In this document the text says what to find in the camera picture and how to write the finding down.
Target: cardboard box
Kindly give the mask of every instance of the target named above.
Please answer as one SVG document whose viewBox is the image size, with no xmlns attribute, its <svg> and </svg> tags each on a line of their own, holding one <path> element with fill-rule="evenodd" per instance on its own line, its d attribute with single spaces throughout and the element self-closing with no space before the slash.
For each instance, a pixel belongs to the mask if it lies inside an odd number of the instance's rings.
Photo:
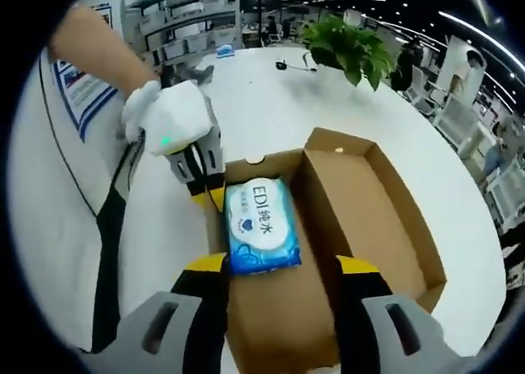
<svg viewBox="0 0 525 374">
<path fill-rule="evenodd" d="M 226 165 L 226 183 L 281 177 L 294 200 L 302 265 L 231 280 L 228 342 L 241 373 L 302 373 L 339 362 L 331 291 L 336 254 L 379 268 L 395 294 L 428 312 L 443 266 L 412 195 L 373 142 L 316 128 L 305 148 Z M 211 252 L 227 251 L 207 199 Z"/>
</svg>

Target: white glove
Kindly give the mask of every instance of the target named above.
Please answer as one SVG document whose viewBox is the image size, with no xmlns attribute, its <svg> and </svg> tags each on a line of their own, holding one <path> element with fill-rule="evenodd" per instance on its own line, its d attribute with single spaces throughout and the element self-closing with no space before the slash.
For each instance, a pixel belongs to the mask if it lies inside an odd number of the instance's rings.
<svg viewBox="0 0 525 374">
<path fill-rule="evenodd" d="M 166 155 L 202 138 L 212 128 L 206 99 L 190 81 L 161 89 L 149 81 L 136 89 L 126 101 L 122 113 L 126 139 L 139 139 L 146 131 L 145 148 L 154 155 Z"/>
</svg>

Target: green leaves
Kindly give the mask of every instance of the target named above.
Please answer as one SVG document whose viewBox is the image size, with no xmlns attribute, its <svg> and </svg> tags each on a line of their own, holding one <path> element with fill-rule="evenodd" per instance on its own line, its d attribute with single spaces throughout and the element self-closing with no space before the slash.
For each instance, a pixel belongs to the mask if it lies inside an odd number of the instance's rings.
<svg viewBox="0 0 525 374">
<path fill-rule="evenodd" d="M 375 91 L 394 70 L 392 56 L 375 32 L 347 25 L 339 17 L 304 26 L 302 37 L 317 64 L 343 71 L 352 85 L 365 76 Z"/>
</svg>

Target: office desk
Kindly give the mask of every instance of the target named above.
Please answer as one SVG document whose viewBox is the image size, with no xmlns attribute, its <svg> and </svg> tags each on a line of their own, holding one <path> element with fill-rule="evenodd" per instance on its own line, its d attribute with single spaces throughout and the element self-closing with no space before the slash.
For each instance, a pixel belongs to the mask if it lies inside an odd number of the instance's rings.
<svg viewBox="0 0 525 374">
<path fill-rule="evenodd" d="M 479 351 L 505 297 L 501 250 L 489 211 L 472 177 L 428 121 L 380 84 L 373 93 L 333 83 L 337 96 L 319 89 L 302 66 L 300 48 L 239 50 L 234 57 L 206 56 L 215 65 L 203 87 L 221 125 L 227 161 L 300 148 L 313 127 L 371 139 L 418 203 L 441 256 L 448 283 L 432 314 L 445 340 L 462 355 Z M 169 290 L 183 266 L 207 252 L 204 218 L 163 157 L 144 155 L 128 200 L 121 241 L 121 311 L 127 314 L 158 290 Z"/>
</svg>

